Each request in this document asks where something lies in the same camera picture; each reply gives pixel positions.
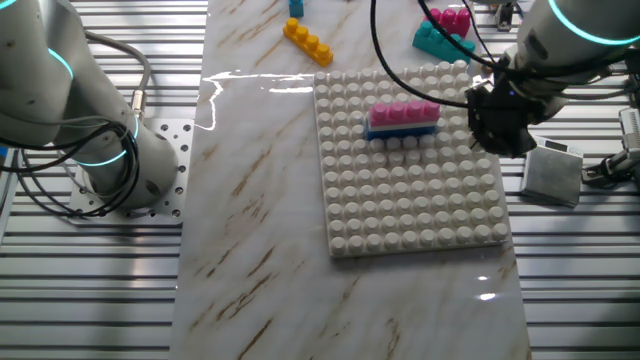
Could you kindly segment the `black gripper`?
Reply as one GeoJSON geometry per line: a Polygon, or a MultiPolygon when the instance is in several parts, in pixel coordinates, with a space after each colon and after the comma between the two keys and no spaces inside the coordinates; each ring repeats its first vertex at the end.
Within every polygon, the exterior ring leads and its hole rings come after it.
{"type": "Polygon", "coordinates": [[[492,87],[485,82],[466,91],[468,123],[476,142],[488,153],[501,152],[503,138],[509,157],[536,148],[526,127],[540,113],[540,102],[519,94],[509,82],[492,87]]]}

